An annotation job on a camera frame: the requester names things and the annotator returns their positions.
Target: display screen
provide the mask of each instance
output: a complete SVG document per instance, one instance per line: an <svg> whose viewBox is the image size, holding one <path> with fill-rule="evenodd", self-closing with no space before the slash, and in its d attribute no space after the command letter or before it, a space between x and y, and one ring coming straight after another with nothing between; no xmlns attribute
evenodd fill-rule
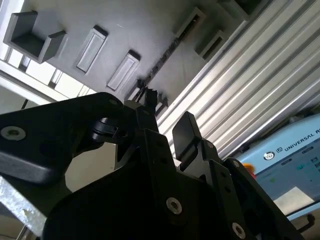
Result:
<svg viewBox="0 0 320 240"><path fill-rule="evenodd" d="M320 139L256 175L285 215L320 201Z"/></svg>

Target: screw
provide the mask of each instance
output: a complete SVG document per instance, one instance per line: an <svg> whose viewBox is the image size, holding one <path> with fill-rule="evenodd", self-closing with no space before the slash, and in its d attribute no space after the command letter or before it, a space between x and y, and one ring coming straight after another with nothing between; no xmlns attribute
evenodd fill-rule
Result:
<svg viewBox="0 0 320 240"><path fill-rule="evenodd" d="M208 147L209 147L209 148L211 148L211 149L214 148L214 145L213 145L211 142L207 141L206 143L208 144Z"/></svg>
<svg viewBox="0 0 320 240"><path fill-rule="evenodd" d="M233 165L235 165L237 168L240 167L240 165L237 161L233 160L232 162L233 162Z"/></svg>
<svg viewBox="0 0 320 240"><path fill-rule="evenodd" d="M166 200L166 207L175 215L179 215L182 213L181 203L174 197L169 197Z"/></svg>
<svg viewBox="0 0 320 240"><path fill-rule="evenodd" d="M232 223L232 230L234 231L234 233L240 238L240 239L245 239L246 238L246 232L245 230L242 228L242 226L240 226L238 223L233 222Z"/></svg>
<svg viewBox="0 0 320 240"><path fill-rule="evenodd" d="M6 126L1 129L0 134L9 141L20 141L26 137L26 132L17 126Z"/></svg>
<svg viewBox="0 0 320 240"><path fill-rule="evenodd" d="M118 102L114 99L109 99L109 103L111 103L113 105L118 105Z"/></svg>

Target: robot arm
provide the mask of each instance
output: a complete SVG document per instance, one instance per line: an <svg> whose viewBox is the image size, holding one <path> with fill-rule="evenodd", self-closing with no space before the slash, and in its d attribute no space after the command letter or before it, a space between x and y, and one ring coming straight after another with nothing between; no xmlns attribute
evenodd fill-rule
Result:
<svg viewBox="0 0 320 240"><path fill-rule="evenodd" d="M55 205L43 240L303 239L239 161L219 158L189 112L172 132L179 169L154 115L108 93L7 113L0 128L2 174L43 189L76 155L117 144L115 171Z"/></svg>

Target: metal screw head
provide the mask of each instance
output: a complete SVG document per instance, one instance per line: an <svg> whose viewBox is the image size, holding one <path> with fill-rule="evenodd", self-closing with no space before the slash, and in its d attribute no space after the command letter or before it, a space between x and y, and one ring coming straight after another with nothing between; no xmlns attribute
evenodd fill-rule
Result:
<svg viewBox="0 0 320 240"><path fill-rule="evenodd" d="M9 141L20 141L26 137L26 132L18 126L6 126L1 129L0 134Z"/></svg>
<svg viewBox="0 0 320 240"><path fill-rule="evenodd" d="M211 148L211 149L214 148L214 145L213 145L211 142L208 141L207 144L208 144L208 147L209 147L209 148Z"/></svg>
<svg viewBox="0 0 320 240"><path fill-rule="evenodd" d="M235 165L237 168L240 167L240 165L237 161L233 160L232 162L233 162L233 165Z"/></svg>
<svg viewBox="0 0 320 240"><path fill-rule="evenodd" d="M118 105L118 102L114 99L109 99L109 103L111 103L113 105Z"/></svg>
<svg viewBox="0 0 320 240"><path fill-rule="evenodd" d="M234 231L234 233L240 238L240 239L245 239L246 238L246 232L245 230L242 228L242 226L240 226L238 223L233 222L232 223L232 230Z"/></svg>
<svg viewBox="0 0 320 240"><path fill-rule="evenodd" d="M181 203L174 197L169 197L166 200L166 207L175 215L179 215L182 213Z"/></svg>

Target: rectangular slot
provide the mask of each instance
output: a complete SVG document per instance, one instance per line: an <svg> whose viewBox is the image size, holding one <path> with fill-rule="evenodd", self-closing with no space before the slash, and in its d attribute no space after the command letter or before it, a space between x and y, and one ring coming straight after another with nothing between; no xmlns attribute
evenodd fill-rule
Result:
<svg viewBox="0 0 320 240"><path fill-rule="evenodd" d="M129 51L106 86L115 91L120 85L125 84L136 70L139 61L138 56L133 56L133 53Z"/></svg>
<svg viewBox="0 0 320 240"><path fill-rule="evenodd" d="M175 36L180 40L184 40L192 31L196 29L205 19L206 15L195 7L189 14L181 27L176 31Z"/></svg>
<svg viewBox="0 0 320 240"><path fill-rule="evenodd" d="M215 42L211 45L211 47L209 48L209 50L203 55L204 59L207 59L212 53L213 51L218 47L218 45L222 42L222 37L218 37Z"/></svg>
<svg viewBox="0 0 320 240"><path fill-rule="evenodd" d="M213 37L207 39L205 44L202 44L200 47L197 47L196 52L205 60L210 60L218 50L225 43L226 36L221 31L218 30L214 33Z"/></svg>
<svg viewBox="0 0 320 240"><path fill-rule="evenodd" d="M97 25L91 29L76 64L76 67L83 73L88 72L101 47L105 43L107 36L108 33Z"/></svg>

